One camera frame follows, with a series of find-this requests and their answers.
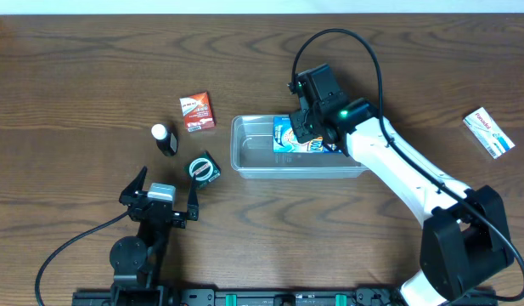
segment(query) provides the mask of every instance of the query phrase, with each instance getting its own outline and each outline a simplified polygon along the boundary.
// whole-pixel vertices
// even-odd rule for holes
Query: small white box
[[[502,156],[515,146],[484,110],[484,107],[470,113],[464,118],[464,123],[494,159]]]

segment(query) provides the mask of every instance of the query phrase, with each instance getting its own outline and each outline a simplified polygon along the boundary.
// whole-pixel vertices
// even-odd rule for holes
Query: blue box
[[[276,116],[273,120],[273,152],[274,153],[341,153],[334,144],[332,150],[322,146],[322,137],[307,141],[305,144],[297,142],[289,117]]]

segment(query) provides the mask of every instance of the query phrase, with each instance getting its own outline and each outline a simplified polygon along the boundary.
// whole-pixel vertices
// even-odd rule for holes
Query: red box
[[[183,108],[184,125],[188,132],[214,128],[215,122],[207,93],[181,98],[180,105]]]

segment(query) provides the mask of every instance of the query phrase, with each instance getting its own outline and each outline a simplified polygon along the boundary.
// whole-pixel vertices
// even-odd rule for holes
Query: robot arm
[[[449,189],[466,198],[465,190],[470,187],[441,171],[417,150],[410,146],[385,119],[386,131],[395,139],[395,144],[409,158],[423,167],[433,177],[441,179]],[[351,157],[373,171],[407,205],[420,226],[432,216],[431,211],[440,207],[449,208],[456,204],[452,199],[420,175],[387,145],[382,137],[378,118],[368,119],[356,126],[356,131],[347,135],[347,147]],[[405,282],[400,290],[409,305],[437,306],[447,300],[433,288],[424,273],[419,271]]]
[[[305,143],[322,137],[327,149],[335,145],[362,162],[419,221],[422,270],[401,288],[410,306],[453,302],[513,263],[514,256],[500,239],[503,236],[510,241],[510,234],[497,192],[489,186],[472,190],[434,166],[407,144],[387,119],[380,118],[379,110],[368,100],[351,102],[327,65],[304,71],[294,79],[289,88],[298,95],[301,109],[290,114],[290,122],[297,140]],[[392,145],[387,137],[393,139]],[[470,227],[461,230],[459,222]]]

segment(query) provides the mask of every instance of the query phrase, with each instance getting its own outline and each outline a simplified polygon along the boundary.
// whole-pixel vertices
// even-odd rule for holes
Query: wooden table
[[[183,167],[204,150],[223,175],[199,193],[200,221],[172,233],[169,283],[348,288],[411,277],[420,227],[374,174],[248,180],[230,166],[232,119],[295,110],[286,83],[296,51],[335,26],[375,48],[386,114],[403,137],[455,178],[500,193],[524,256],[524,15],[8,16],[0,17],[0,305],[34,304],[45,258],[123,213],[118,195],[143,165],[145,189],[175,184],[185,209]],[[298,70],[324,62],[352,96],[376,99],[357,42],[321,37]],[[187,133],[178,99],[202,91],[217,127]],[[498,160],[462,122],[479,106],[516,143]],[[157,122],[178,125],[176,157],[157,150],[149,132]],[[124,219],[62,252],[42,278],[46,303],[107,288],[110,248],[137,227]],[[510,295],[521,282],[513,266],[488,284]]]

